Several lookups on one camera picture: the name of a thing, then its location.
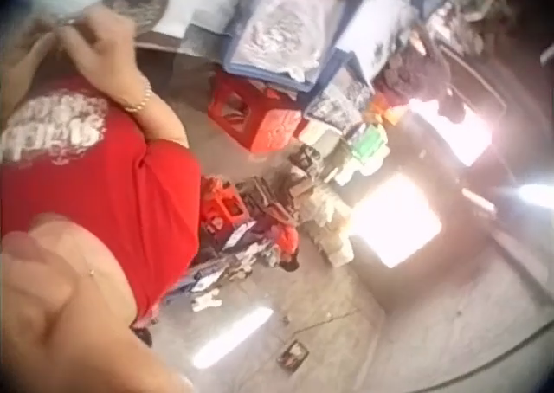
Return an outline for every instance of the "bright window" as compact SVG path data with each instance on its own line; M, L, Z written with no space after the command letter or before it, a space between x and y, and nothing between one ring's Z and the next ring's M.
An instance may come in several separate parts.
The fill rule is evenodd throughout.
M356 205L352 229L388 267L408 259L441 232L423 192L397 173Z
M473 165L491 144L492 134L485 121L465 105L466 118L457 125L439 115L437 100L411 100L409 106L436 129L465 166Z

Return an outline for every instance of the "red crate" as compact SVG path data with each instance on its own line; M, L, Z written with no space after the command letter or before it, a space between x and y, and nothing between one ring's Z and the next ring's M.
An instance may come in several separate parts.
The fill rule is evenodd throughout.
M247 79L221 70L216 73L208 115L252 153L283 149L302 120L286 94L267 87L260 90Z

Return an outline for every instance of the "graphic t-shirt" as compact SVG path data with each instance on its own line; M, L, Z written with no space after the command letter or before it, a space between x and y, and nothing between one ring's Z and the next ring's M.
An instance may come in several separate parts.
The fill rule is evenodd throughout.
M80 224L112 251L144 316L198 249L200 168L83 79L25 102L0 138L2 235L41 213Z

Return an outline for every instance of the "white graphic print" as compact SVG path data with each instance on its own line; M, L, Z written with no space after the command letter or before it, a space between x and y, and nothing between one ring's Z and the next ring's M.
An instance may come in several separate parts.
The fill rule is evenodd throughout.
M82 93L58 90L25 103L0 138L0 163L31 162L48 155L66 164L98 144L106 130L108 103Z

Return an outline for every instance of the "beaded bracelet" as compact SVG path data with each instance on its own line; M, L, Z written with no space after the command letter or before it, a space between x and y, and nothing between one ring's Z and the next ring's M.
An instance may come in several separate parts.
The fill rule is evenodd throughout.
M141 110L143 110L146 107L146 105L150 101L150 98L152 97L152 86L150 84L150 80L148 80L146 77L145 77L145 83L146 83L145 95L144 95L142 101L140 103L138 103L136 106L124 106L123 109L127 113L138 113L138 112L140 112Z

